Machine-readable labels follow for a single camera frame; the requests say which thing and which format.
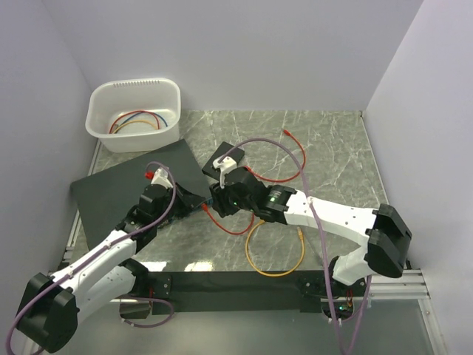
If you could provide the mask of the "large black network switch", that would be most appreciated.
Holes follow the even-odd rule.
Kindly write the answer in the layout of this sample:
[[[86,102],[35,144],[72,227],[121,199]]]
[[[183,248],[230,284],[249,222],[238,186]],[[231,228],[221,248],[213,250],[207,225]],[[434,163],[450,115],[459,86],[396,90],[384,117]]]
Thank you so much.
[[[205,200],[211,197],[208,181],[183,139],[77,180],[71,184],[72,196],[90,249],[102,242],[138,202],[149,184],[145,172],[152,161],[168,167],[178,186]]]

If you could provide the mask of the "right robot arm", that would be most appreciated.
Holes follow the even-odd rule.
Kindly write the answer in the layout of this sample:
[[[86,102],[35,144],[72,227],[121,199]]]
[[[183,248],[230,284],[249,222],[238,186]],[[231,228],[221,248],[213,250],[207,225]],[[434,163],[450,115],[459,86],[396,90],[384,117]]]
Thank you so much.
[[[412,233],[389,204],[357,208],[308,197],[287,186],[265,186],[243,167],[226,174],[210,192],[220,217],[245,210],[268,223],[311,227],[356,243],[355,251],[329,264],[325,286],[331,294],[341,295],[373,274],[392,279],[403,275]]]

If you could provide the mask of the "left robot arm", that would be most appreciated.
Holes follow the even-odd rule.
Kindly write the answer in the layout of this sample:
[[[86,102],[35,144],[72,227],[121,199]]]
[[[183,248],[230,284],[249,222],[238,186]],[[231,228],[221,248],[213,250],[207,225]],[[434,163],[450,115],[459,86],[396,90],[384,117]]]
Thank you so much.
[[[26,285],[6,340],[8,354],[61,350],[79,324],[110,300],[147,292],[148,270],[134,260],[157,230],[198,210],[207,198],[153,183],[105,239],[74,263]]]

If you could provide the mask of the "white plastic tub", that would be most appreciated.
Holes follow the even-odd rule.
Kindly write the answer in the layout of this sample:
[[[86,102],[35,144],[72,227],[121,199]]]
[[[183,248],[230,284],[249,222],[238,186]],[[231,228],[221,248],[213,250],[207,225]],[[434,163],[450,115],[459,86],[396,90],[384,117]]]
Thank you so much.
[[[179,140],[180,114],[180,88],[169,79],[112,81],[92,93],[85,127],[110,152],[145,152]]]

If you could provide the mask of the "small black switch box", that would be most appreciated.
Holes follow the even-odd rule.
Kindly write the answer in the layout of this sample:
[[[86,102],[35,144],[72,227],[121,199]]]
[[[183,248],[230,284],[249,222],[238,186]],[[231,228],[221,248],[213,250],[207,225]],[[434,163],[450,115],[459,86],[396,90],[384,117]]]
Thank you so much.
[[[202,168],[202,173],[206,175],[207,177],[210,177],[216,181],[219,180],[220,178],[220,171],[218,169],[215,169],[213,166],[213,162],[219,158],[221,155],[229,151],[231,148],[234,146],[226,141],[223,141],[217,149],[214,151],[214,153],[211,155],[211,157],[207,160],[207,162],[204,164]],[[244,158],[245,152],[237,148],[234,151],[232,151],[229,155],[230,158],[234,159],[237,164],[241,162],[241,160]]]

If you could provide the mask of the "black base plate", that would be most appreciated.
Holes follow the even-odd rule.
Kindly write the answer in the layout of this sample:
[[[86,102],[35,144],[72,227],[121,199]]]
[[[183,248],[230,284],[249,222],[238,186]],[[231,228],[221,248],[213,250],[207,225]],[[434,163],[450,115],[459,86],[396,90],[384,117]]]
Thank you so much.
[[[327,299],[322,270],[265,277],[255,271],[149,272],[126,297],[169,301],[176,312],[281,311],[320,313]]]

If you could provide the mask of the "aluminium rail right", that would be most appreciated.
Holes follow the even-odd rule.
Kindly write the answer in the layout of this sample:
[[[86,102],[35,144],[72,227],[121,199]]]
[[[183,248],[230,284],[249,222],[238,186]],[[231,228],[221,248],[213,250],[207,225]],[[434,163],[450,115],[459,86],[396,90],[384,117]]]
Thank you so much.
[[[430,298],[420,269],[404,270],[400,278],[374,275],[369,291],[373,300],[427,300]]]

